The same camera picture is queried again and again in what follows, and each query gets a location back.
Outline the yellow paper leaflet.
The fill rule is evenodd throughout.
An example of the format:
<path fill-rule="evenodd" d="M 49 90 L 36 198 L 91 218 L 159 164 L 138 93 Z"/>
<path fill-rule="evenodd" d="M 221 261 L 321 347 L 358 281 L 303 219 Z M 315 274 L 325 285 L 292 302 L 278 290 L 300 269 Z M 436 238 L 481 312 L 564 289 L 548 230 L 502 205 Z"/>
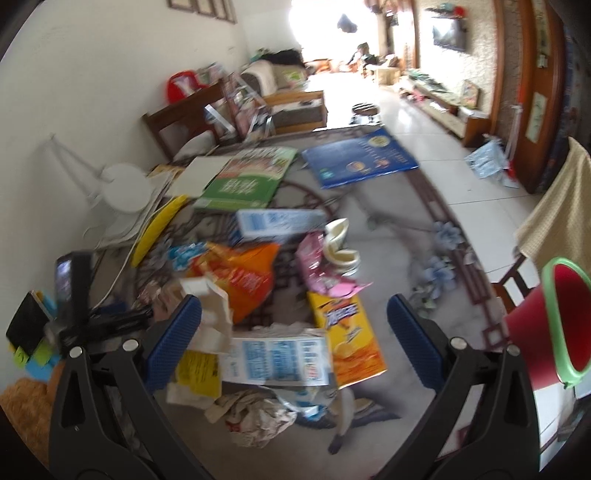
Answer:
<path fill-rule="evenodd" d="M 221 396 L 221 369 L 217 354 L 186 350 L 175 369 L 176 382 L 201 397 Z"/>

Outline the yellow chip box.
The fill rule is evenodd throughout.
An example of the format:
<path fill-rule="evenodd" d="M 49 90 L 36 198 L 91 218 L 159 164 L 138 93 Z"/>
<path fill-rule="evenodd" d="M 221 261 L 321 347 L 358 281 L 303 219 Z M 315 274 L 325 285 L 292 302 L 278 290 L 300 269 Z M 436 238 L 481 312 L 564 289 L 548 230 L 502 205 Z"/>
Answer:
<path fill-rule="evenodd" d="M 382 375 L 388 367 L 358 295 L 331 298 L 308 292 L 315 325 L 325 331 L 339 389 Z"/>

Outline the orange snack bag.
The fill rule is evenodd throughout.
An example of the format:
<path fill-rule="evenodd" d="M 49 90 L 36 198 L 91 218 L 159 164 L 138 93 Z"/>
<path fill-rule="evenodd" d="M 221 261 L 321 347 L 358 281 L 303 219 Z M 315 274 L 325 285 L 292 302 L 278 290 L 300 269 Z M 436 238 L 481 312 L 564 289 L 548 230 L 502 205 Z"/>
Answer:
<path fill-rule="evenodd" d="M 232 249 L 212 242 L 205 252 L 192 258 L 192 277 L 205 277 L 228 294 L 232 323 L 252 314 L 273 291 L 273 262 L 280 244 L 263 243 L 250 248 Z"/>

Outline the beige checkered cloth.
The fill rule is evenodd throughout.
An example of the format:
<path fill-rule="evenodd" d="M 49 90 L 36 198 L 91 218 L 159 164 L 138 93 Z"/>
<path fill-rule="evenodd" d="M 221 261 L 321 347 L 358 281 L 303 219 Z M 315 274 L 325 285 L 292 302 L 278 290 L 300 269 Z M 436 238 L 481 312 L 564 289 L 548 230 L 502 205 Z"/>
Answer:
<path fill-rule="evenodd" d="M 591 260 L 590 154 L 569 139 L 567 159 L 533 212 L 516 231 L 517 250 L 537 270 L 556 257 L 585 273 Z"/>

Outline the crushed paper cups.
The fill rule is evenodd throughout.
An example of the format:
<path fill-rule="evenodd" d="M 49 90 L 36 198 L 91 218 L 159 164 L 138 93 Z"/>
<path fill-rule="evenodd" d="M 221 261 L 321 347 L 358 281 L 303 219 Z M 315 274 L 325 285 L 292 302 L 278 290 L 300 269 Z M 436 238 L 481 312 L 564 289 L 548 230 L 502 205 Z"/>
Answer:
<path fill-rule="evenodd" d="M 325 225 L 325 237 L 322 243 L 322 254 L 325 260 L 328 261 L 332 270 L 345 276 L 355 274 L 361 265 L 359 251 L 345 247 L 348 232 L 349 220 L 335 219 Z"/>

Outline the pink snack wrapper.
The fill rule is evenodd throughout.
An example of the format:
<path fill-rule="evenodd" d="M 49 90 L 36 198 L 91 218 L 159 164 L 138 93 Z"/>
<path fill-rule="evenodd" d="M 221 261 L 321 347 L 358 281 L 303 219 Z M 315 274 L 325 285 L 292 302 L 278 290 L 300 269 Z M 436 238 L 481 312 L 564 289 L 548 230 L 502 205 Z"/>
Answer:
<path fill-rule="evenodd" d="M 325 259 L 324 236 L 321 232 L 308 233 L 298 244 L 295 258 L 308 291 L 329 298 L 351 298 L 368 288 L 372 283 L 358 283 L 335 272 Z"/>

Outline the black phone holder clamp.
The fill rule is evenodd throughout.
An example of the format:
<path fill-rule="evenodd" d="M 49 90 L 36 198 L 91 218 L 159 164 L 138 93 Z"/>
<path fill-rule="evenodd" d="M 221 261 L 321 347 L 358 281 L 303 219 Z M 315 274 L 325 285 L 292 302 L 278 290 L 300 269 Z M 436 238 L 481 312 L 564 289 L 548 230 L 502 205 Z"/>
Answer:
<path fill-rule="evenodd" d="M 150 326 L 150 307 L 128 310 L 125 303 L 91 307 L 92 274 L 93 254 L 89 251 L 71 252 L 56 260 L 57 314 L 45 326 L 45 333 L 62 357 L 74 347 L 102 344 Z"/>

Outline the small blue white wrapper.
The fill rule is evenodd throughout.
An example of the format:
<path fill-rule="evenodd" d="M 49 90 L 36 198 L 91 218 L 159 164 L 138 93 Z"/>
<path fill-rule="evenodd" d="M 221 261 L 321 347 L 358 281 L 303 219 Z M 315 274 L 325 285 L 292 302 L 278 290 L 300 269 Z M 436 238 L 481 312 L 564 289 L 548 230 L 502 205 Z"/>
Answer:
<path fill-rule="evenodd" d="M 170 247 L 167 251 L 167 260 L 173 271 L 186 271 L 194 258 L 207 251 L 205 242 L 190 243 L 187 245 Z"/>

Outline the magazine rack with books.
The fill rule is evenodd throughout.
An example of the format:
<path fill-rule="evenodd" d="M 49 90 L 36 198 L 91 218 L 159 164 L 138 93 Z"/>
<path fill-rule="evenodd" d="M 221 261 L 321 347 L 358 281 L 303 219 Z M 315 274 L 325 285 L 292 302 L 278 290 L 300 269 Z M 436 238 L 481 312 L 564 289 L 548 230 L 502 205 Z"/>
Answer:
<path fill-rule="evenodd" d="M 223 93 L 204 107 L 205 121 L 221 144 L 256 143 L 276 134 L 270 107 L 242 77 L 217 63 L 208 66 L 206 77 L 209 86 L 221 86 Z"/>

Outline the blue white carton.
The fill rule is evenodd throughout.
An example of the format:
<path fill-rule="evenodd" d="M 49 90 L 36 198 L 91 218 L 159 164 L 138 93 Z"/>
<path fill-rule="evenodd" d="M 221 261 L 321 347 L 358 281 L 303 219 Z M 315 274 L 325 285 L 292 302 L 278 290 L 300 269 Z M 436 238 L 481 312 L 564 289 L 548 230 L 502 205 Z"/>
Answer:
<path fill-rule="evenodd" d="M 229 239 L 242 242 L 284 242 L 322 231 L 328 216 L 320 209 L 243 209 L 235 213 Z"/>
<path fill-rule="evenodd" d="M 222 381 L 243 385 L 322 387 L 332 377 L 327 338 L 318 329 L 235 336 L 219 366 Z"/>

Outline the red bin with green rim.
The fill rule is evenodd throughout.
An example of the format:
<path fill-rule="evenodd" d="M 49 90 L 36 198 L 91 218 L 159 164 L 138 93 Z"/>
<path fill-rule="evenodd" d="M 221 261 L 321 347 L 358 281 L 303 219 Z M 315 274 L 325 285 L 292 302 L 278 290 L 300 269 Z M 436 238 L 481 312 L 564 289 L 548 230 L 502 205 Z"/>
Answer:
<path fill-rule="evenodd" d="M 590 277 L 573 261 L 549 261 L 505 324 L 534 390 L 574 387 L 590 372 Z"/>

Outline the red plastic bag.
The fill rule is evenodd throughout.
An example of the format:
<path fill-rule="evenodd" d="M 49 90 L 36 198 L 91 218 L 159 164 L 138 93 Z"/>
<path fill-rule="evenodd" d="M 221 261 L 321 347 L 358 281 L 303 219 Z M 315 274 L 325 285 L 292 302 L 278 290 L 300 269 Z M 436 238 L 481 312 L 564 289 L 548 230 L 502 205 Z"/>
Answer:
<path fill-rule="evenodd" d="M 197 72 L 185 70 L 172 75 L 166 83 L 166 99 L 169 104 L 174 104 L 200 90 L 207 88 L 207 84 L 201 83 Z"/>

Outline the white paper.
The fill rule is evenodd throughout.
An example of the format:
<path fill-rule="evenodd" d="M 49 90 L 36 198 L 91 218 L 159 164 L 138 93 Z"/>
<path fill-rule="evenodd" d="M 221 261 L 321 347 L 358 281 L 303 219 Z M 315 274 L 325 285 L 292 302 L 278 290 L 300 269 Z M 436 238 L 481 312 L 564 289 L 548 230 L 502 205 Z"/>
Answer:
<path fill-rule="evenodd" d="M 221 421 L 238 447 L 263 448 L 296 422 L 297 413 L 270 390 L 243 390 L 223 395 L 204 411 L 211 424 Z"/>

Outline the torn beige paper bag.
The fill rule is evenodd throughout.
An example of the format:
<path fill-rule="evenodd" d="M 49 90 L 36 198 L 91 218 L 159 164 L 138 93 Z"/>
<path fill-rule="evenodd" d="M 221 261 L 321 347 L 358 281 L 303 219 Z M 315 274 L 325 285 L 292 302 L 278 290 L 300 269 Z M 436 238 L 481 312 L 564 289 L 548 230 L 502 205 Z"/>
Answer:
<path fill-rule="evenodd" d="M 211 280 L 185 278 L 179 281 L 185 295 L 197 297 L 201 321 L 187 349 L 207 354 L 226 354 L 232 342 L 232 311 L 228 294 Z"/>

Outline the green cover book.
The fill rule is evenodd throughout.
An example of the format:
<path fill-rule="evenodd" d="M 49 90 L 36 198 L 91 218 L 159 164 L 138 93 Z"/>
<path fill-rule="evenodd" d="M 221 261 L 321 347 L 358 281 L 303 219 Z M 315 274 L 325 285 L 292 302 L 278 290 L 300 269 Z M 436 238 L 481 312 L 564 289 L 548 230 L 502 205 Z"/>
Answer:
<path fill-rule="evenodd" d="M 243 149 L 230 157 L 193 207 L 228 212 L 266 208 L 296 157 L 297 149 L 290 147 Z"/>

